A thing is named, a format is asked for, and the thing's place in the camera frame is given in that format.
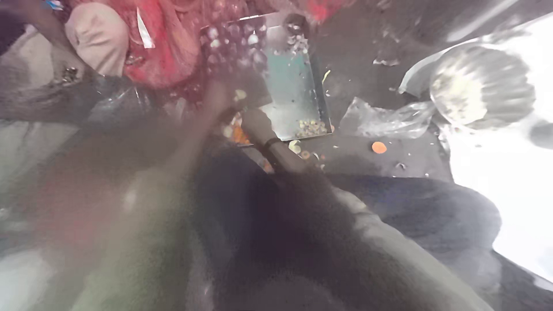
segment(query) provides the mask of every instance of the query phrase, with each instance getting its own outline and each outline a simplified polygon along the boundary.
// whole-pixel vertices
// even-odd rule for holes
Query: dark floor
[[[331,95],[325,99],[332,124],[338,128],[355,96],[372,106],[387,109],[415,101],[395,90],[405,72],[421,59],[458,42],[553,12],[551,1],[517,1],[461,40],[447,42],[450,32],[472,24],[500,2],[512,0],[358,0],[340,10],[315,36],[321,76],[331,70],[324,89]],[[398,59],[400,64],[374,65],[376,58]],[[361,168],[366,173],[385,176],[425,177],[428,174],[429,178],[452,181],[447,157],[432,132],[431,129],[419,139],[385,140],[388,151],[384,154],[371,151],[370,139],[340,137],[339,132],[302,141],[301,146],[318,155],[324,154],[328,172],[358,172]],[[406,170],[395,167],[400,162],[406,165]]]

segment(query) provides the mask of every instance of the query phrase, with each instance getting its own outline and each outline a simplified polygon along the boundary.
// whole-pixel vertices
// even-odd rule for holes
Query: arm
[[[242,124],[258,147],[276,137],[259,113],[248,111]],[[302,270],[347,304],[371,310],[491,311],[438,260],[353,194],[332,187],[284,143],[262,152],[285,175],[279,178],[286,197],[279,216],[322,248],[316,258],[304,259]]]
[[[267,150],[263,146],[277,135],[273,132],[271,120],[259,109],[249,109],[243,116],[242,127],[254,145],[271,162],[279,173],[304,173],[309,169],[307,163],[292,152],[284,142],[276,142]]]
[[[188,176],[216,123],[220,109],[215,106],[225,104],[219,91],[210,88],[207,109],[194,121],[194,130],[183,133],[174,155],[135,178],[126,194],[131,199],[124,204],[125,215],[108,234],[105,255],[74,311],[182,309],[190,260]]]

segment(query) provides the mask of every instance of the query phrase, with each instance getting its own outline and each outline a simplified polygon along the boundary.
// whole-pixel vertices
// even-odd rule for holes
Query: beige fabric
[[[78,5],[65,24],[77,54],[102,75],[121,76],[129,47],[127,24],[102,3]]]

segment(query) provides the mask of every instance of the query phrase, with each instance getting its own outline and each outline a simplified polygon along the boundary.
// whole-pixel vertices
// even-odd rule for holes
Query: dark pants
[[[498,284],[500,266],[491,249],[501,220],[483,195],[424,178],[327,177],[358,196],[384,222],[417,242],[477,292]],[[275,250],[296,241],[285,232],[275,237],[274,232],[285,224],[275,224],[264,212],[278,208],[272,204],[276,187],[270,176],[240,150],[225,149],[204,157],[196,180],[200,240],[209,265],[231,280],[226,286],[238,288],[237,279],[249,273],[243,282],[251,286],[252,280],[271,274],[259,270],[286,265],[286,258]]]

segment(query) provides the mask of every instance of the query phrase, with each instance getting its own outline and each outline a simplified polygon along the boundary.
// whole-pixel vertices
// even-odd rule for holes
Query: clear plastic bag
[[[431,101],[388,110],[372,107],[355,97],[338,129],[340,133],[352,136],[418,138],[426,132],[435,111]]]

